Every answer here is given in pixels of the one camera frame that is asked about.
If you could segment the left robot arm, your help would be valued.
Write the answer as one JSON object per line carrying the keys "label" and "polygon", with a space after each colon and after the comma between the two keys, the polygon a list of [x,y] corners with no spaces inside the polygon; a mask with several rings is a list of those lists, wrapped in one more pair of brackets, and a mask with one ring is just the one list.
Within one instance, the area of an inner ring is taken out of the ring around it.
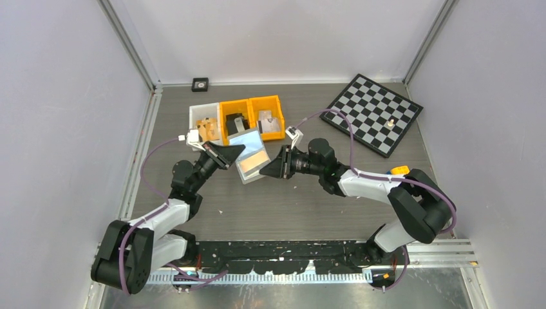
{"label": "left robot arm", "polygon": [[141,291],[152,272],[176,262],[191,266],[198,257],[195,235],[177,229],[202,204],[199,190],[217,170],[232,166],[244,145],[205,142],[195,162],[173,165],[171,191],[163,204],[137,219],[112,221],[91,266],[92,281],[127,294]]}

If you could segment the tan credit card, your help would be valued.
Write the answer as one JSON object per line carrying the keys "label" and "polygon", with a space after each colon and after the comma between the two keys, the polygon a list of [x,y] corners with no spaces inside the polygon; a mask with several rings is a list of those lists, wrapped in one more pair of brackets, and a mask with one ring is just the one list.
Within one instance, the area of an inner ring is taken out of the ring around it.
{"label": "tan credit card", "polygon": [[269,161],[270,159],[267,152],[259,151],[241,159],[237,163],[237,167],[241,172],[242,177],[248,178],[252,173],[259,170],[262,165],[267,164]]}

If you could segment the clear plastic card holder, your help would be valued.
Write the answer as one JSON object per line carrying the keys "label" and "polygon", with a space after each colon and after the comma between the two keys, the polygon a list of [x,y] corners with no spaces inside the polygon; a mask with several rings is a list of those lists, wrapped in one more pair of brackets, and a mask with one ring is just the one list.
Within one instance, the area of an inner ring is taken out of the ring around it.
{"label": "clear plastic card holder", "polygon": [[256,128],[248,129],[248,130],[240,132],[238,134],[228,136],[228,142],[229,142],[229,145],[242,145],[242,144],[244,144],[246,146],[245,150],[242,152],[242,154],[240,154],[240,156],[237,158],[236,163],[235,163],[236,168],[238,170],[238,174],[239,174],[239,176],[241,178],[242,183],[247,184],[247,183],[250,183],[250,182],[253,182],[253,181],[256,181],[256,180],[262,178],[263,175],[260,175],[259,170],[262,167],[266,166],[266,164],[262,165],[259,170],[252,173],[251,176],[248,177],[248,178],[242,177],[241,172],[239,171],[239,169],[237,167],[237,163],[241,159],[246,158],[246,157],[248,157],[250,155],[253,155],[254,153],[259,152],[259,151],[266,151],[264,143],[263,143],[263,141],[261,139],[261,135],[260,135],[258,129],[256,129]]}

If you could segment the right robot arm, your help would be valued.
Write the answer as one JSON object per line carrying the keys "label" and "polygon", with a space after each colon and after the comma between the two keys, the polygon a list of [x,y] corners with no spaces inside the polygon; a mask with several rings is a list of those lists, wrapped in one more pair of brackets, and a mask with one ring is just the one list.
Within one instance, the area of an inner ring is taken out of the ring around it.
{"label": "right robot arm", "polygon": [[426,173],[412,169],[408,174],[366,173],[341,163],[324,138],[308,143],[306,152],[284,145],[260,174],[288,180],[296,173],[318,176],[319,184],[329,194],[359,197],[389,205],[397,218],[380,226],[362,247],[352,255],[384,264],[393,252],[408,243],[430,244],[455,222],[455,207]]}

